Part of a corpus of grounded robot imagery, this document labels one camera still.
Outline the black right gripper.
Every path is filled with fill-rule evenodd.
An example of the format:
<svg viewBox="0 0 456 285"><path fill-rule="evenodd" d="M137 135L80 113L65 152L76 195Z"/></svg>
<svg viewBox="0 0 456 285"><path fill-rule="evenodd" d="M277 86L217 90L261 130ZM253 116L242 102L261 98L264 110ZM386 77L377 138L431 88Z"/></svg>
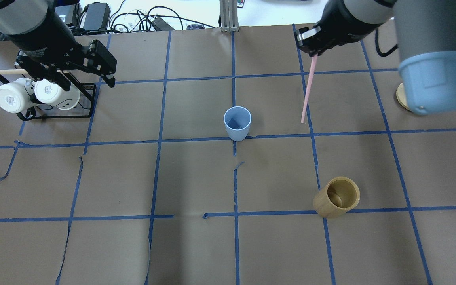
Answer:
<svg viewBox="0 0 456 285"><path fill-rule="evenodd" d="M296 30L297 47L310 57L321 56L336 46L356 43L382 25L382 2L376 0L329 0L313 27Z"/></svg>

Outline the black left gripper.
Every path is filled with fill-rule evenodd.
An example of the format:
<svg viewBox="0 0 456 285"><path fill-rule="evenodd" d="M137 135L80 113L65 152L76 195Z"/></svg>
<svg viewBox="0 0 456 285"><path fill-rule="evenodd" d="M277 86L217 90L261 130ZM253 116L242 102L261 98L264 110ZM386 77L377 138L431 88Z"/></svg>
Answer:
<svg viewBox="0 0 456 285"><path fill-rule="evenodd" d="M94 39L87 46L77 44L64 51L44 47L42 50L37 50L34 56L31 54L31 51L22 51L17 56L16 62L33 79L50 80L66 92L70 91L71 81L62 75L61 71L79 70L96 74L109 88L115 87L114 74L117 60L100 40Z"/></svg>

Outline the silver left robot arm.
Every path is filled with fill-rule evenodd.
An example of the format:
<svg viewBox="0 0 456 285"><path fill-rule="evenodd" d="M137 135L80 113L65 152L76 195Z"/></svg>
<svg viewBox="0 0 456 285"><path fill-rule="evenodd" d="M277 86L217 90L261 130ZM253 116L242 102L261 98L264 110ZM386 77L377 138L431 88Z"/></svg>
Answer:
<svg viewBox="0 0 456 285"><path fill-rule="evenodd" d="M48 0L0 0L0 33L23 53L20 67L36 80L48 80L69 91L78 86L63 71L79 70L98 75L114 88L116 58L93 40L78 43L69 27L55 12L55 2Z"/></svg>

